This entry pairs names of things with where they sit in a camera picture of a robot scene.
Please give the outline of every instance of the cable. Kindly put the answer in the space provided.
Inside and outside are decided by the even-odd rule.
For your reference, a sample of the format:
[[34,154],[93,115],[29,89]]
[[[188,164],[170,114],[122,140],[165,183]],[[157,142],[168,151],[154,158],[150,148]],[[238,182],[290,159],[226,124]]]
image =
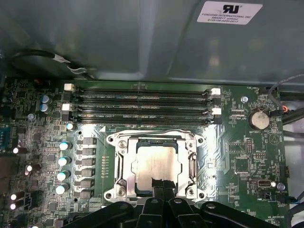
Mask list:
[[296,139],[304,139],[304,133],[296,133],[290,131],[283,131],[284,136],[296,138]]
[[75,63],[75,62],[71,62],[65,58],[63,58],[62,56],[59,56],[55,53],[51,53],[48,51],[44,51],[44,50],[34,50],[34,49],[28,49],[28,50],[23,50],[20,51],[16,54],[14,54],[10,59],[9,59],[9,66],[11,68],[13,68],[16,72],[20,73],[21,75],[29,75],[28,73],[26,73],[25,71],[17,68],[14,66],[14,61],[20,57],[26,57],[26,56],[41,56],[41,57],[47,57],[50,58],[54,61],[57,61],[59,63],[65,64],[67,66],[67,68],[76,75],[81,75],[83,78],[87,79],[87,80],[96,80],[96,78],[94,78],[91,74],[89,74],[87,71],[90,70],[89,68],[85,68],[80,66],[79,64]]
[[285,83],[285,82],[289,82],[289,81],[292,81],[298,77],[303,77],[304,74],[298,74],[298,75],[294,75],[294,76],[291,76],[291,77],[288,77],[284,80],[281,80],[279,81],[278,83],[275,83],[269,90],[268,90],[268,97],[270,100],[272,100],[274,103],[276,103],[280,109],[283,109],[282,107],[282,104],[272,95],[272,92],[281,84]]
[[297,115],[297,116],[295,116],[293,118],[289,118],[289,119],[283,121],[283,125],[293,123],[293,122],[301,120],[303,118],[304,118],[304,113],[301,113],[301,114],[299,114],[299,115]]
[[304,221],[295,224],[292,228],[304,228]]
[[283,113],[288,113],[288,108],[285,105],[283,105],[282,107],[283,107]]
[[292,228],[291,219],[293,216],[304,210],[304,202],[295,205],[293,208],[290,208],[285,216],[286,228]]
[[303,116],[303,114],[304,114],[304,107],[299,108],[299,109],[291,112],[290,114],[284,115],[282,117],[283,125],[286,125],[288,123],[292,123],[294,121],[300,120],[301,116]]

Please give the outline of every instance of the silver metal frame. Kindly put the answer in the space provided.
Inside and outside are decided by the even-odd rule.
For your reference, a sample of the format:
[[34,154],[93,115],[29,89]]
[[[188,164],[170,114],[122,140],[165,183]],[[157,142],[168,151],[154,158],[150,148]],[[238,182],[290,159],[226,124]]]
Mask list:
[[182,165],[178,174],[177,197],[194,201],[202,200],[206,194],[198,189],[197,183],[197,147],[203,144],[200,135],[184,130],[141,131],[125,130],[111,134],[106,141],[115,147],[115,184],[104,193],[110,202],[127,201],[134,203],[138,199],[135,192],[136,146],[139,139],[175,139],[178,146],[176,165]]

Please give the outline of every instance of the white label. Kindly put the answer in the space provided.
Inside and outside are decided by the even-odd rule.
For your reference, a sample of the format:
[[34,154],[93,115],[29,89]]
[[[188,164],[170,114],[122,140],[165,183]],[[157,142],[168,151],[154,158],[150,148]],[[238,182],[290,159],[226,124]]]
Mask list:
[[262,4],[206,1],[197,22],[246,25]]

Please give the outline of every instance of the gray metal panel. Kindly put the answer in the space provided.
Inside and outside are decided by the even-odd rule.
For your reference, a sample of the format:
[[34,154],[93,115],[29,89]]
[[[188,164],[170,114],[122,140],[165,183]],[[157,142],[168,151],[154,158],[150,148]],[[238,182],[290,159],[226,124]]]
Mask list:
[[204,0],[0,0],[0,47],[54,51],[107,80],[271,84],[304,70],[304,2],[241,2],[263,4],[247,25],[197,23]]

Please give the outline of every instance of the cpu socket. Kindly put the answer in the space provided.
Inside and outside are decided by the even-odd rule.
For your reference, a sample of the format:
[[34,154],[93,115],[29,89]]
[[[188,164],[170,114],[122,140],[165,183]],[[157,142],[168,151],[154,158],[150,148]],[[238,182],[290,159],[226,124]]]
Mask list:
[[104,193],[110,202],[134,203],[152,196],[152,180],[173,181],[176,197],[201,200],[197,186],[197,147],[201,136],[183,130],[125,130],[111,134],[115,147],[114,187]]

